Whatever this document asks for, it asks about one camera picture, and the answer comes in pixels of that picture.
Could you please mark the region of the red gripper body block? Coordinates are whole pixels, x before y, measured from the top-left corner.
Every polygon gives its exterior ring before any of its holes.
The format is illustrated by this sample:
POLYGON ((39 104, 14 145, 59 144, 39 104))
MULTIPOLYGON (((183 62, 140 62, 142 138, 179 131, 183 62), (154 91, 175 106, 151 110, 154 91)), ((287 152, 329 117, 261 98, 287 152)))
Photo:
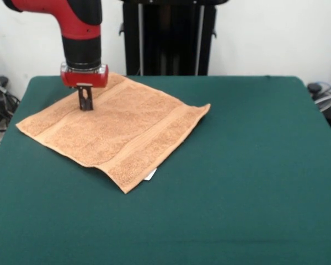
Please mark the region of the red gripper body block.
POLYGON ((93 88, 104 88, 108 82, 108 66, 101 65, 99 68, 82 71, 74 70, 65 62, 61 64, 60 76, 67 87, 89 86, 93 88))

